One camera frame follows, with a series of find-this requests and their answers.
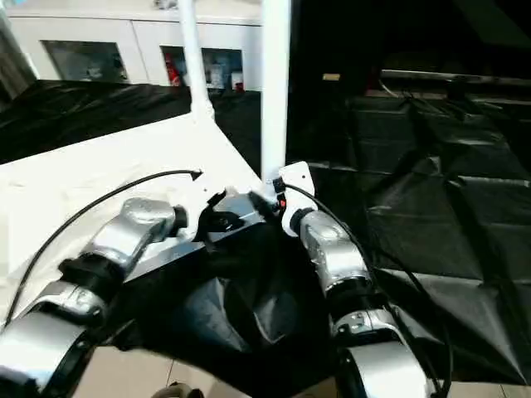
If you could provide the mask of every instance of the black tablecloth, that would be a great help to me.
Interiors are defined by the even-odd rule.
[[[260,95],[212,102],[259,172]],[[0,163],[188,110],[178,89],[37,82],[0,114]],[[418,274],[449,325],[455,379],[531,382],[529,120],[523,105],[290,99],[288,161],[309,162],[318,197]],[[393,264],[377,264],[444,369],[432,309]],[[322,301],[304,251],[271,223],[128,284],[111,325],[128,324],[119,347],[192,362],[252,396],[288,396],[333,372]]]

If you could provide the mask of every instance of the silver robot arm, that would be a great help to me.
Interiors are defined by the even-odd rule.
[[[169,203],[134,198],[105,224],[62,277],[0,335],[0,396],[70,396],[97,344],[94,330],[146,248],[178,217]]]
[[[426,375],[384,308],[360,248],[343,226],[285,184],[313,195],[308,165],[283,167],[275,189],[283,204],[282,226],[288,235],[298,236],[308,251],[330,308],[341,396],[430,396]]]
[[[204,175],[179,206],[126,201],[0,334],[0,398],[71,396],[101,343],[111,302],[139,268],[163,266],[262,221],[247,195],[227,194]]]

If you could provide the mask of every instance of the white pole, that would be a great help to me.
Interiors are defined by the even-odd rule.
[[[285,165],[290,71],[291,0],[262,2],[262,128],[263,182],[278,177]]]
[[[178,10],[183,31],[184,58],[192,94],[192,113],[214,117],[214,108],[208,99],[205,65],[197,33],[195,0],[178,0]]]

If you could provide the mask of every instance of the black wire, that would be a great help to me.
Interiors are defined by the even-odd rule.
[[[317,199],[316,197],[314,197],[313,195],[311,195],[310,193],[308,193],[304,189],[301,189],[301,188],[296,187],[294,185],[285,184],[285,187],[293,189],[294,191],[297,191],[298,193],[301,193],[302,195],[308,197],[309,199],[311,199],[312,201],[317,203],[317,206],[319,206],[326,214],[328,214],[330,217],[332,217],[335,222],[337,222],[338,224],[340,224],[344,228],[344,230],[347,233],[347,235],[350,238],[350,240],[356,246],[358,246],[358,248],[362,247],[361,244],[359,243],[358,239],[356,238],[356,236],[350,230],[350,228],[345,223],[343,223],[334,214],[334,212],[331,211],[323,202],[321,202],[319,199]],[[400,268],[404,273],[406,273],[407,277],[411,280],[411,282],[413,283],[413,285],[415,286],[417,291],[433,307],[434,313],[436,314],[436,318],[441,323],[441,332],[442,332],[442,337],[443,337],[442,340],[443,340],[444,345],[446,346],[447,356],[448,356],[448,359],[447,359],[447,361],[448,361],[447,374],[445,376],[445,380],[443,382],[443,385],[442,385],[442,388],[441,388],[441,393],[440,393],[439,396],[440,397],[447,397],[448,393],[450,392],[451,375],[452,375],[452,372],[454,370],[454,350],[453,350],[453,346],[452,346],[452,343],[451,343],[451,340],[450,340],[450,334],[448,333],[448,329],[446,327],[446,324],[442,320],[441,311],[439,310],[439,308],[436,306],[436,304],[432,300],[430,294],[424,289],[422,284],[419,282],[417,277],[406,267],[406,265],[404,263],[402,263],[402,261],[400,259],[398,259],[394,255],[390,255],[389,253],[387,253],[381,247],[370,245],[368,243],[366,243],[365,245],[368,246],[369,249],[375,251],[379,255],[381,255],[381,256],[387,258],[388,260],[390,260],[391,262],[393,262],[395,265],[398,266],[398,268]],[[376,278],[376,273],[374,272],[373,264],[371,262],[367,262],[367,264],[368,264],[369,273],[371,274],[372,277],[374,277],[374,280],[377,281],[378,279]],[[434,385],[435,384],[438,385],[438,381],[437,380],[433,380],[433,383],[434,383]]]
[[[192,178],[195,179],[201,175],[201,172],[191,171],[191,170],[170,170],[167,172],[158,172],[156,174],[152,174],[147,177],[142,177],[136,181],[130,182],[120,188],[117,188],[109,193],[106,193],[102,197],[99,197],[95,201],[83,207],[75,215],[73,215],[67,221],[65,221],[65,223],[62,226],[57,228],[57,230],[53,234],[51,234],[51,236],[46,240],[46,242],[44,242],[41,248],[35,253],[35,255],[32,258],[32,261],[30,261],[30,264],[27,266],[26,271],[24,271],[24,275],[22,276],[22,278],[20,279],[20,282],[18,283],[17,291],[15,292],[15,295],[13,296],[11,307],[9,307],[9,311],[7,312],[6,321],[4,323],[3,330],[5,330],[7,325],[9,325],[9,323],[11,323],[12,321],[13,315],[15,314],[15,311],[17,310],[18,302],[20,300],[20,297],[22,296],[22,292],[24,291],[24,288],[26,287],[27,280],[29,279],[33,269],[35,268],[37,261],[41,258],[42,254],[48,248],[48,246],[57,238],[57,236],[59,236],[66,228],[68,228],[78,218],[83,216],[88,210],[92,209],[95,206],[98,206],[101,202],[106,201],[109,198],[115,195],[118,195],[119,193],[126,191],[130,189],[131,187],[135,187],[143,182],[154,180],[155,178],[159,178],[159,177],[171,176],[174,174],[190,174]]]

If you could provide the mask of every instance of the tiled floor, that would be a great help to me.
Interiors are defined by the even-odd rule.
[[[201,388],[207,398],[247,397],[197,368],[148,352],[105,347],[96,351],[75,398],[149,398],[174,381]],[[296,398],[336,398],[334,381],[324,381]],[[531,398],[531,387],[454,383],[451,398]]]

